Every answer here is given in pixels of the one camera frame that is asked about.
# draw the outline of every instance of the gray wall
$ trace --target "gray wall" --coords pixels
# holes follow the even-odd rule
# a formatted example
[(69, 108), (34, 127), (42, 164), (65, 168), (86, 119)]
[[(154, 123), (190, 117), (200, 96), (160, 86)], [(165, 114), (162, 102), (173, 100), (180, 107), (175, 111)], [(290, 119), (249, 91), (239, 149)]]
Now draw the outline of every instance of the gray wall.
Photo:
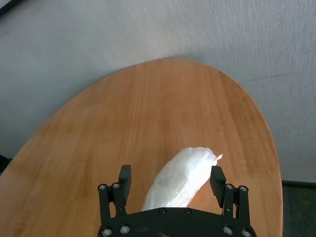
[(0, 153), (13, 157), (104, 76), (180, 57), (237, 80), (273, 133), (282, 178), (316, 182), (313, 0), (27, 0), (0, 19)]

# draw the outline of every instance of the floor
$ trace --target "floor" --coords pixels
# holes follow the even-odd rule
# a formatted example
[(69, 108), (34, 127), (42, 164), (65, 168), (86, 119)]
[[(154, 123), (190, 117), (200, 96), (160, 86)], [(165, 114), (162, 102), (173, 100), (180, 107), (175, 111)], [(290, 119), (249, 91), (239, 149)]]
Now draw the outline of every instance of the floor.
[[(0, 175), (9, 161), (0, 155)], [(316, 236), (316, 186), (283, 185), (283, 237)]]

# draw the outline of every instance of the white object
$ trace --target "white object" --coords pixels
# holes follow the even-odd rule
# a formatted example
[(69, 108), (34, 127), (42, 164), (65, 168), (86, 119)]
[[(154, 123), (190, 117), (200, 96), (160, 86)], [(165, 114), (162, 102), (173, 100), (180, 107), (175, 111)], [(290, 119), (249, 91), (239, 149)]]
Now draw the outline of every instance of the white object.
[(156, 176), (142, 211), (158, 207), (187, 207), (221, 157), (216, 157), (209, 148), (182, 149)]

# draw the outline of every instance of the screw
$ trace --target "screw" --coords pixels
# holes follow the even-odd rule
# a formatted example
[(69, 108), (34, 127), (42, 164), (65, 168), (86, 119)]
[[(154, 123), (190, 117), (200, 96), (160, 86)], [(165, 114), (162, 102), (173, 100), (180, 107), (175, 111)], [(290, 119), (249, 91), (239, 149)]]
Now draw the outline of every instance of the screw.
[(252, 234), (247, 230), (243, 230), (241, 231), (241, 233), (242, 233), (242, 236), (244, 237), (252, 237)]
[(223, 231), (224, 231), (224, 233), (226, 233), (226, 234), (228, 234), (228, 235), (230, 235), (230, 236), (233, 234), (233, 229), (230, 228), (230, 227), (228, 227), (228, 226), (225, 226), (225, 227), (223, 228)]
[(122, 234), (127, 234), (127, 233), (129, 232), (129, 230), (130, 230), (130, 227), (129, 227), (129, 226), (122, 226), (119, 231), (120, 231)]
[(159, 213), (161, 213), (161, 214), (165, 214), (165, 213), (166, 213), (166, 209), (164, 209), (164, 208), (160, 208), (160, 209), (159, 209)]
[(111, 234), (112, 234), (112, 230), (111, 230), (111, 229), (104, 229), (104, 230), (102, 231), (102, 235), (103, 235), (104, 237), (110, 236)]
[(184, 213), (186, 213), (186, 214), (191, 214), (191, 210), (188, 209), (188, 208), (186, 208), (186, 209), (184, 209)]
[(245, 192), (245, 191), (247, 191), (247, 188), (246, 188), (246, 187), (244, 187), (244, 186), (241, 186), (241, 187), (240, 187), (240, 190), (242, 190), (242, 191), (244, 191), (244, 192)]

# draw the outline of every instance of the oval table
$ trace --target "oval table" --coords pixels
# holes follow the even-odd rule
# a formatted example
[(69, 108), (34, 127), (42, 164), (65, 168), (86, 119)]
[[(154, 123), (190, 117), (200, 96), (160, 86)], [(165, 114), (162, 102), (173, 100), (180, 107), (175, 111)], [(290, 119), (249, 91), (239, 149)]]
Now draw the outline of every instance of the oval table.
[[(185, 147), (223, 154), (227, 182), (249, 188), (257, 236), (281, 237), (280, 169), (263, 116), (221, 71), (177, 59), (100, 80), (29, 139), (0, 177), (1, 236), (96, 237), (97, 186), (116, 182), (131, 164), (126, 210), (138, 212), (155, 176)], [(208, 182), (190, 207), (221, 212)]]

